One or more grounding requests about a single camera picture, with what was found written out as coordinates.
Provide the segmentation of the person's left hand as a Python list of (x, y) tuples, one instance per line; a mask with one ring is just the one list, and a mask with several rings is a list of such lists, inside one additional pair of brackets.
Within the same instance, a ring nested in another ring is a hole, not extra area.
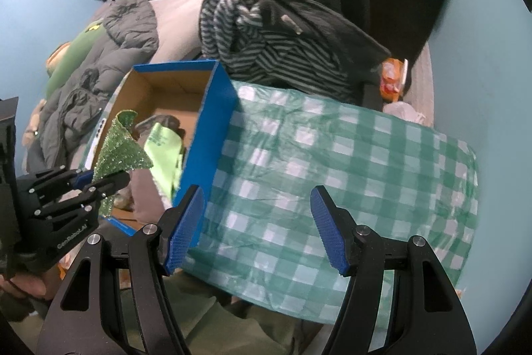
[(61, 285), (61, 273), (57, 267), (42, 274), (19, 273), (10, 279), (1, 276), (1, 289), (18, 298), (33, 297), (51, 300)]

